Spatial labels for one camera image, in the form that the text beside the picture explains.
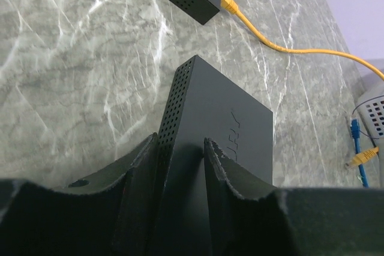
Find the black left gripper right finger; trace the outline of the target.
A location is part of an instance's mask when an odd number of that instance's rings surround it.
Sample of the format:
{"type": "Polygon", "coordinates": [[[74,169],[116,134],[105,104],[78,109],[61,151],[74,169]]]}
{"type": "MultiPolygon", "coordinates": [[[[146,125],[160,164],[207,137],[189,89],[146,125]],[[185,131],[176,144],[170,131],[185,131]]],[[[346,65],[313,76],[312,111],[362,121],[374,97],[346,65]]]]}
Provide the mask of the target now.
{"type": "Polygon", "coordinates": [[[214,255],[382,255],[383,191],[277,188],[204,142],[214,255]]]}

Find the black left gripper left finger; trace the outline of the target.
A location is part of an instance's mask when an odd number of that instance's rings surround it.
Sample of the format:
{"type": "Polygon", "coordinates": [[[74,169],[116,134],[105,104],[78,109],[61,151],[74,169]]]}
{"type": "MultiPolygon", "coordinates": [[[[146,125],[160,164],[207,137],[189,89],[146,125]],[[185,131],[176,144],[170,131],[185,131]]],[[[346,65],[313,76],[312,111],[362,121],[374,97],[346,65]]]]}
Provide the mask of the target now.
{"type": "Polygon", "coordinates": [[[1,179],[2,255],[145,255],[158,135],[65,187],[1,179]]]}

